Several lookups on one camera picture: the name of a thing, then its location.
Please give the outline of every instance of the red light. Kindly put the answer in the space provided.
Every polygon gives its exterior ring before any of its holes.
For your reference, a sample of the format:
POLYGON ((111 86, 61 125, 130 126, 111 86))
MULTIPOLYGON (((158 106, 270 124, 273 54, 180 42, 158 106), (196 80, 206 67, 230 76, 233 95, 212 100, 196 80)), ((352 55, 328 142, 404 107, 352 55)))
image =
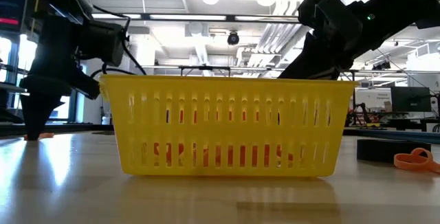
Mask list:
POLYGON ((19 21, 14 19, 0 18, 0 23, 10 24, 10 25, 18 25, 19 21))

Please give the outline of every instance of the security camera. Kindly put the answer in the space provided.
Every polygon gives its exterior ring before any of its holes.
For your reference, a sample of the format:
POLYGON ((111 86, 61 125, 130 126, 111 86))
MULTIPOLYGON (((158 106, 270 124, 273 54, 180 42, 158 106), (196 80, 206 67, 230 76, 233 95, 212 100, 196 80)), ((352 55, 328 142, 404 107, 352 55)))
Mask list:
POLYGON ((231 33, 229 33, 229 37, 228 37, 229 45, 238 45, 239 42, 240 42, 240 38, 237 32, 232 31, 231 33))

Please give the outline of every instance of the wooden table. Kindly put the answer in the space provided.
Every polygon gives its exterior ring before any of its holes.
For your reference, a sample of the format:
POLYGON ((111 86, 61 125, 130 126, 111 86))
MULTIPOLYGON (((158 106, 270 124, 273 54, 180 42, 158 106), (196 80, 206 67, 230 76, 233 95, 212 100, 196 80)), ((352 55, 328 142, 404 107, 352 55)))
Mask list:
POLYGON ((196 179, 124 175, 112 135, 3 139, 0 223, 440 222, 440 177, 358 162, 355 141, 332 177, 196 179))

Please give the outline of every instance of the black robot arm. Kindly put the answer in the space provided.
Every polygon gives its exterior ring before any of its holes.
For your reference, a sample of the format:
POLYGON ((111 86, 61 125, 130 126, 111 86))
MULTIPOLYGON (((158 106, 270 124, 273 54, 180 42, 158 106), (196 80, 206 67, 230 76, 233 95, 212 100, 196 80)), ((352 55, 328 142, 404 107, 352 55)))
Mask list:
POLYGON ((370 0, 348 6, 340 0, 304 0, 298 11, 299 21, 314 31, 279 78, 336 80, 358 56, 409 25, 440 25, 439 0, 370 0))
POLYGON ((47 0, 60 15, 47 14, 38 38, 29 74, 20 82, 28 96, 21 96, 29 139, 38 139, 61 96, 72 89, 90 99, 100 94, 96 80, 83 73, 80 60, 100 58, 105 65, 119 66, 127 50, 127 29, 93 20, 88 0, 47 0))

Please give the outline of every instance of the computer monitor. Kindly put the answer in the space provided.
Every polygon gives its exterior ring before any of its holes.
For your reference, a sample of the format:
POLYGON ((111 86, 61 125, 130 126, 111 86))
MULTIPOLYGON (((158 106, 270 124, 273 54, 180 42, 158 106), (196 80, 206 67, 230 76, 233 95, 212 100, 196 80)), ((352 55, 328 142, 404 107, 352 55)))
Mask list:
POLYGON ((0 0, 0 33, 20 32, 26 0, 0 0))
POLYGON ((391 87, 393 111, 429 112, 432 110, 427 87, 391 87))

